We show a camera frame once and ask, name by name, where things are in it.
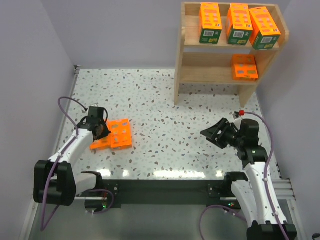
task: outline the speckled tabletop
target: speckled tabletop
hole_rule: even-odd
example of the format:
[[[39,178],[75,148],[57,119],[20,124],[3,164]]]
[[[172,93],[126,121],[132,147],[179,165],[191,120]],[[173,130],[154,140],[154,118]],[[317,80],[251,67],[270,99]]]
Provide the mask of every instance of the speckled tabletop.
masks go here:
[[[219,149],[200,131],[221,118],[233,119],[240,109],[235,86],[181,84],[179,104],[174,105],[174,69],[83,69],[72,97],[85,106],[98,103],[109,120],[130,119],[133,148],[112,151],[86,149],[76,166],[81,171],[98,171],[104,179],[223,179],[226,172],[242,171],[242,163],[232,147]],[[245,109],[261,114],[256,94]],[[71,103],[69,115],[78,122],[85,116]],[[263,124],[260,143],[270,151]],[[66,121],[59,147],[71,136],[73,126]],[[276,160],[271,176],[279,179]]]

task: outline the orange box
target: orange box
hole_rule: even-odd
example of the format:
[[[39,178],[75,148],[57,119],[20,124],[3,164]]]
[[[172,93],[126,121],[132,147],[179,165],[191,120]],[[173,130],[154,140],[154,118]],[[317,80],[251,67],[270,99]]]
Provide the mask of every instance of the orange box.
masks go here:
[[[281,33],[265,6],[249,9],[253,32],[250,43],[256,50],[272,49]]]
[[[233,45],[246,45],[253,31],[249,7],[246,3],[230,3],[226,17],[226,41]]]
[[[254,82],[259,78],[255,56],[252,54],[232,55],[231,68],[234,80]]]
[[[119,119],[107,121],[108,129],[111,133],[90,145],[91,150],[103,150],[111,148],[113,150],[132,148],[131,130],[129,119]]]
[[[202,2],[199,11],[199,42],[217,44],[222,31],[222,22],[217,2]]]

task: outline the gray wall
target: gray wall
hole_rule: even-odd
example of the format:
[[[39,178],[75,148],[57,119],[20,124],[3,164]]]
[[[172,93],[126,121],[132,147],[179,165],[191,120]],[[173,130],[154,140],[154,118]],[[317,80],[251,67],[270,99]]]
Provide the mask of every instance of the gray wall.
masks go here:
[[[72,62],[93,69],[174,67],[182,1],[42,0]]]
[[[309,235],[320,232],[319,9],[319,0],[291,1],[284,15],[289,42],[257,91],[280,170],[291,178]]]
[[[33,168],[48,159],[73,65],[40,0],[0,1],[0,239],[18,238]]]

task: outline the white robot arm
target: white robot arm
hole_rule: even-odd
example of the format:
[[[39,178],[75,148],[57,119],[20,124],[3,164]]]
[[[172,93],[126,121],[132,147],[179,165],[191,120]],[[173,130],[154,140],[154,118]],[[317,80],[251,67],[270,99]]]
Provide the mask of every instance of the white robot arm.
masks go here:
[[[102,177],[98,172],[84,171],[74,177],[73,167],[94,140],[108,136],[109,131],[104,118],[103,107],[90,106],[88,114],[77,124],[65,145],[49,160],[40,160],[34,167],[33,198],[36,203],[42,203],[45,185],[51,169],[58,160],[49,184],[47,203],[70,206],[75,196],[87,190],[103,187]]]
[[[265,174],[268,155],[266,149],[259,145],[258,122],[238,118],[234,123],[230,123],[223,118],[201,134],[221,149],[228,145],[237,149],[237,156],[242,161],[245,173],[230,172],[226,188],[237,198],[245,215],[248,225],[247,239],[294,240],[297,236],[296,227],[288,224],[281,210],[269,168]]]

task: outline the barcode label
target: barcode label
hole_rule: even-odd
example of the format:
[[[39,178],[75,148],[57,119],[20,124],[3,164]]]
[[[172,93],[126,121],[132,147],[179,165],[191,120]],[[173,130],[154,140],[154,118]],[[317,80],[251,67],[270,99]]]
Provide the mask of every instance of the barcode label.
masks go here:
[[[215,34],[215,31],[204,31],[203,36],[204,37],[213,37]]]
[[[271,43],[272,38],[273,38],[272,36],[264,37],[264,38],[262,38],[261,43],[262,43],[262,44],[268,44],[268,43]]]
[[[234,33],[233,33],[234,38],[242,39],[244,37],[244,35],[245,35],[244,31],[234,31]]]

